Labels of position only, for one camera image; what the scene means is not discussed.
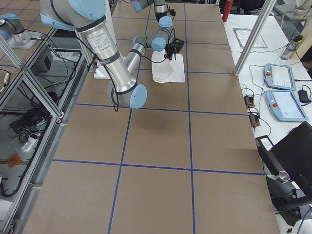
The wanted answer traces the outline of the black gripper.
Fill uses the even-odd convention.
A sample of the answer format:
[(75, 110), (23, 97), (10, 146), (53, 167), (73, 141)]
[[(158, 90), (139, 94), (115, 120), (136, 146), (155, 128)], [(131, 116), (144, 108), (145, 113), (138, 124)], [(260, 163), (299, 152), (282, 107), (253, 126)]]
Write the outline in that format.
[(167, 16), (168, 14), (175, 17), (176, 16), (175, 9), (170, 8), (168, 10), (165, 10), (164, 12), (156, 12), (156, 20), (159, 21), (162, 17)]
[(164, 58), (168, 60), (176, 60), (176, 54), (180, 52), (184, 45), (184, 41), (180, 39), (173, 39), (173, 41), (165, 46), (165, 55)]

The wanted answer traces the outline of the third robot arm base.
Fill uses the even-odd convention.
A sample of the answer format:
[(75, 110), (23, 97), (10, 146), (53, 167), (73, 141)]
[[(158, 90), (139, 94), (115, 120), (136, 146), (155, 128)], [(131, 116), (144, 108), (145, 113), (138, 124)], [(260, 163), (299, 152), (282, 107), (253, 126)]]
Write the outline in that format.
[(38, 38), (41, 38), (41, 33), (28, 32), (13, 13), (0, 16), (0, 35), (14, 49), (31, 49)]

